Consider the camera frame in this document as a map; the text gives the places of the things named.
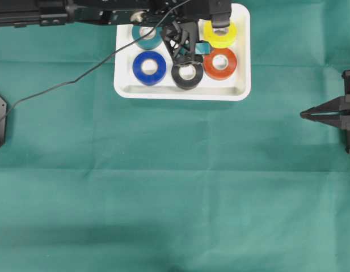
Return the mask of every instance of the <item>blue tape roll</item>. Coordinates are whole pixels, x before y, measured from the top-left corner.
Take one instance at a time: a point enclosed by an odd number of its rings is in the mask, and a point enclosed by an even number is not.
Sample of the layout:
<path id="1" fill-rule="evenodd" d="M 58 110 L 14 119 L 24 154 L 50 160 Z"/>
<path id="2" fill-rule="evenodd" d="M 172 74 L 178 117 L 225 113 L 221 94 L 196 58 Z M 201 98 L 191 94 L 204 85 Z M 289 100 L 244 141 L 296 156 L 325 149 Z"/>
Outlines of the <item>blue tape roll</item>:
<path id="1" fill-rule="evenodd" d="M 142 70 L 142 64 L 146 60 L 153 60 L 157 63 L 157 71 L 154 74 L 147 75 Z M 133 72 L 136 78 L 144 85 L 153 86 L 160 82 L 166 75 L 165 59 L 154 51 L 146 51 L 139 54 L 133 62 Z"/>
<path id="2" fill-rule="evenodd" d="M 137 40 L 138 38 L 140 38 L 141 36 L 143 36 L 143 34 L 141 35 L 140 33 L 141 27 L 134 25 L 132 28 L 132 37 L 134 40 Z M 137 42 L 137 45 L 142 48 L 143 50 L 152 50 L 155 49 L 156 47 L 158 47 L 161 42 L 162 42 L 162 38 L 161 38 L 161 34 L 160 32 L 162 31 L 161 27 L 156 28 L 156 33 L 155 36 L 152 39 L 142 39 L 139 42 Z"/>

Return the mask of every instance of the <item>orange tape roll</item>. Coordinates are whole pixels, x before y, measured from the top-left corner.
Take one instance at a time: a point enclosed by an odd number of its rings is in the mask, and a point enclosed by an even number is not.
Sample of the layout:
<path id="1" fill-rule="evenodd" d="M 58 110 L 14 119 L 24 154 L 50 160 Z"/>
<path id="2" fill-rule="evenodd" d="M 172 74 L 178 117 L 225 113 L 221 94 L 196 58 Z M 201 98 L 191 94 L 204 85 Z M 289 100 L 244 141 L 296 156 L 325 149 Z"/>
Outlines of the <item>orange tape roll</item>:
<path id="1" fill-rule="evenodd" d="M 204 70 L 209 77 L 215 80 L 229 78 L 234 73 L 237 65 L 237 57 L 228 48 L 214 49 L 210 55 L 204 58 Z"/>

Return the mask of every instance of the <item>tape roll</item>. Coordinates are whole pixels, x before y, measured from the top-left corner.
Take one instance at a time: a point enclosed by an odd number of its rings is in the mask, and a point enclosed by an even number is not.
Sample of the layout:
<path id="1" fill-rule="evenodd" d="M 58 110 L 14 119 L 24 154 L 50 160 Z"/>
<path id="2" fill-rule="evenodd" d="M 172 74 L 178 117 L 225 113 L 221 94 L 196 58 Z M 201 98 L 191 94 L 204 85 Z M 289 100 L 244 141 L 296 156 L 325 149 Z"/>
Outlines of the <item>tape roll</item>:
<path id="1" fill-rule="evenodd" d="M 154 62 L 156 67 L 152 70 L 146 70 L 144 64 Z M 153 86 L 159 83 L 166 75 L 165 59 L 154 51 L 146 51 L 139 54 L 133 62 L 133 73 L 136 78 L 147 86 Z"/>
<path id="2" fill-rule="evenodd" d="M 132 28 L 132 37 L 134 40 L 137 40 L 143 35 L 147 34 L 151 29 L 152 28 L 150 27 L 139 27 L 137 25 L 134 25 Z M 137 42 L 137 45 L 143 50 L 155 49 L 162 42 L 162 38 L 160 34 L 161 31 L 162 31 L 161 27 L 156 28 L 148 37 Z"/>
<path id="3" fill-rule="evenodd" d="M 192 73 L 182 72 L 187 69 Z M 172 78 L 176 85 L 184 90 L 191 90 L 197 87 L 204 76 L 204 69 L 201 64 L 188 65 L 187 67 L 173 66 L 171 71 Z"/>
<path id="4" fill-rule="evenodd" d="M 234 23 L 230 23 L 227 32 L 223 35 L 216 33 L 210 21 L 207 21 L 204 26 L 204 38 L 214 48 L 227 48 L 231 46 L 237 38 L 237 28 Z"/>
<path id="5" fill-rule="evenodd" d="M 217 58 L 222 61 L 219 67 L 214 64 Z M 229 78 L 234 73 L 237 65 L 237 57 L 228 48 L 214 49 L 210 55 L 204 58 L 205 73 L 215 80 L 225 80 Z"/>

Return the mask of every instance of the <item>teal tape roll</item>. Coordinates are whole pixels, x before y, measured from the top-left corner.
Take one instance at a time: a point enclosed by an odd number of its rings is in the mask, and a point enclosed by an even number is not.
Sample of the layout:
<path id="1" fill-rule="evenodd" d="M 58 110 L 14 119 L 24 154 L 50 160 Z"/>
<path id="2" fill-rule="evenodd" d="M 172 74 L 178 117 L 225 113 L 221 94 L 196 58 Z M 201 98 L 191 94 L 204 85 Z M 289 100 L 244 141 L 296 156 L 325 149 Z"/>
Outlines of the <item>teal tape roll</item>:
<path id="1" fill-rule="evenodd" d="M 160 35 L 161 31 L 162 31 L 161 27 L 156 28 L 156 30 L 154 31 L 155 32 L 154 35 L 152 33 L 149 37 L 140 40 L 137 43 L 137 45 L 140 48 L 142 48 L 143 50 L 153 50 L 153 49 L 155 49 L 162 42 L 162 38 L 161 38 L 161 35 Z M 141 36 L 145 35 L 148 32 L 149 31 L 146 31 L 146 29 L 144 29 L 143 27 L 139 27 L 139 26 L 135 25 L 132 28 L 132 37 L 133 37 L 134 40 L 137 40 L 138 38 L 140 38 Z"/>

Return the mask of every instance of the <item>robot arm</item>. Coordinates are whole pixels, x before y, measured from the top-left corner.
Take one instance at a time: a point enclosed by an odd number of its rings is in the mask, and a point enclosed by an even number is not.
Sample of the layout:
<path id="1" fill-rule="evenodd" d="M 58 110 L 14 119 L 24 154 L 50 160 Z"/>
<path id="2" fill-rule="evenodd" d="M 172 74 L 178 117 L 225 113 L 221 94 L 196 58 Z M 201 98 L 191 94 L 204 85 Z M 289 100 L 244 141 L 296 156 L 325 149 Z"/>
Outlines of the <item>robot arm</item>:
<path id="1" fill-rule="evenodd" d="M 0 0 L 0 27 L 31 24 L 59 26 L 81 22 L 98 25 L 153 26 L 182 0 Z M 229 26 L 231 0 L 192 0 L 162 26 L 211 20 L 214 28 Z"/>

